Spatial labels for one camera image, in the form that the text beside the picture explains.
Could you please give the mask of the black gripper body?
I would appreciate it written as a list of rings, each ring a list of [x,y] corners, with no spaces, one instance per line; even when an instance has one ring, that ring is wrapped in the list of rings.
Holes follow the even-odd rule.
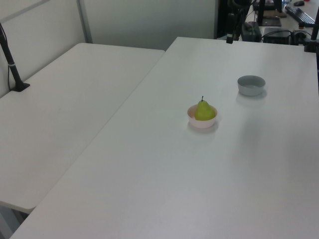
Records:
[[[232,38],[235,29],[236,15],[229,13],[227,16],[227,37]]]

